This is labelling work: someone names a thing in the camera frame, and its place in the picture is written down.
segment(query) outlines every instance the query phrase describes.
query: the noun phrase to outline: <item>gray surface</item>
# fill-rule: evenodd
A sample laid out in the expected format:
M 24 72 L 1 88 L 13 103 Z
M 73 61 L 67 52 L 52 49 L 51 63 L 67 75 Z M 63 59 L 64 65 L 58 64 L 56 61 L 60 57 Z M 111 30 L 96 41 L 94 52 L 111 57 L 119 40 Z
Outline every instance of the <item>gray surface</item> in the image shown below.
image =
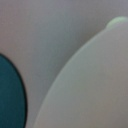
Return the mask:
M 116 16 L 128 16 L 127 0 L 0 0 L 0 52 L 26 83 L 27 128 L 67 60 Z

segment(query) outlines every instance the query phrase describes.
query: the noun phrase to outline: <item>white curved shape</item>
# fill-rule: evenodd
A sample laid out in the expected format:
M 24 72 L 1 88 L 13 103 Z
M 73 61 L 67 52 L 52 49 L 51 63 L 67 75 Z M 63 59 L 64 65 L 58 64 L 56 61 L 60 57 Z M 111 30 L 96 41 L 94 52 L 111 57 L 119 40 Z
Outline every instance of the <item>white curved shape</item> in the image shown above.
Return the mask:
M 112 19 L 108 24 L 107 24 L 107 28 L 111 28 L 115 25 L 124 23 L 124 22 L 128 22 L 128 17 L 124 17 L 124 16 L 120 16 L 120 17 L 116 17 L 114 19 Z
M 128 127 L 128 22 L 105 29 L 65 65 L 34 128 Z

